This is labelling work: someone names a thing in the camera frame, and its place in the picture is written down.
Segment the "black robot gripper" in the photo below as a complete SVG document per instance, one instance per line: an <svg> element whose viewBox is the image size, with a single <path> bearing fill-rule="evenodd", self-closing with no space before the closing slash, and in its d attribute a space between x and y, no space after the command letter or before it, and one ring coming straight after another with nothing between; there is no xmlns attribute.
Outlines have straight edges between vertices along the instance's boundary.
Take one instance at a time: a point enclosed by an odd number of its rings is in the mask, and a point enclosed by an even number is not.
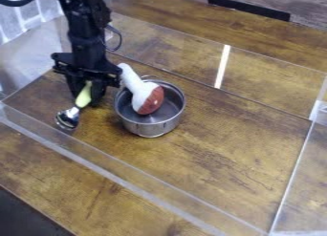
<svg viewBox="0 0 327 236"><path fill-rule="evenodd" d="M78 97L86 86L86 81L93 81L91 106L99 105L107 86L121 86L121 68L106 57L105 38L97 36L82 39L71 36L73 51L54 53L54 71L66 76L74 97Z"/></svg>

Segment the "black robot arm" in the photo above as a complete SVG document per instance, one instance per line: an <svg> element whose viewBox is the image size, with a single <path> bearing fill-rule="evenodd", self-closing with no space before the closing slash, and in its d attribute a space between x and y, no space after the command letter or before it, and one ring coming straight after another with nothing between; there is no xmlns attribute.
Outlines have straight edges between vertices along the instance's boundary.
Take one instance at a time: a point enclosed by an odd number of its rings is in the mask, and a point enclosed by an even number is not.
<svg viewBox="0 0 327 236"><path fill-rule="evenodd" d="M105 43L105 30L119 31L110 26L111 9L105 0L59 0L69 21L69 39L73 51L54 53L54 71L66 76L74 97L78 97L86 82L91 86L91 105L97 106L106 88L121 87L123 70L109 61L106 52L115 52Z"/></svg>

